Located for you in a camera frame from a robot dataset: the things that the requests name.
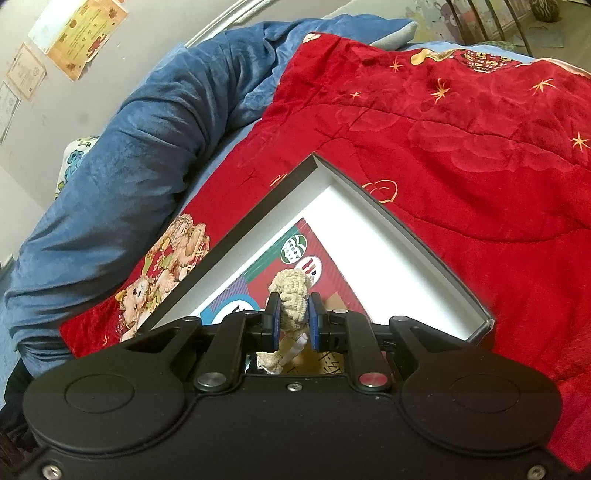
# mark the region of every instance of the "floor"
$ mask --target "floor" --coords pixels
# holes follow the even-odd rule
[[[551,57],[564,60],[572,65],[591,72],[591,7],[574,2],[560,2],[561,20],[558,22],[562,30],[564,48],[545,48],[532,46],[534,57],[540,59]],[[524,21],[527,28],[533,18]],[[524,47],[517,47],[517,52],[527,54]]]

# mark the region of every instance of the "crocheted toy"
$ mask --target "crocheted toy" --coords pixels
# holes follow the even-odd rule
[[[302,270],[291,268],[280,271],[269,285],[269,293],[278,293],[281,299],[281,331],[295,342],[285,355],[278,351],[256,353],[258,367],[270,374],[279,375],[283,366],[299,355],[308,342],[306,308],[309,288],[308,276]]]

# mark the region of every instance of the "yellow certificate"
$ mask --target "yellow certificate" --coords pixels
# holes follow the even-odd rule
[[[47,56],[71,80],[77,80],[127,12],[112,0],[86,0],[49,49]]]

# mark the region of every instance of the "floral pillowcase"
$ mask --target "floral pillowcase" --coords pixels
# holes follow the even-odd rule
[[[94,146],[99,137],[79,138],[71,142],[64,150],[64,160],[61,164],[60,175],[57,178],[56,196],[70,180],[72,174],[78,169],[85,155]]]

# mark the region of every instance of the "circular emblem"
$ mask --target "circular emblem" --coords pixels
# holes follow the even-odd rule
[[[258,305],[244,299],[232,300],[226,303],[217,313],[212,323],[220,323],[226,315],[231,313],[241,312],[242,310],[258,310]]]
[[[289,237],[281,248],[281,261],[285,264],[296,263],[304,256],[308,241],[304,235]]]
[[[303,270],[308,275],[310,286],[315,285],[319,281],[320,275],[322,275],[322,262],[320,258],[314,255],[302,258],[295,267]]]

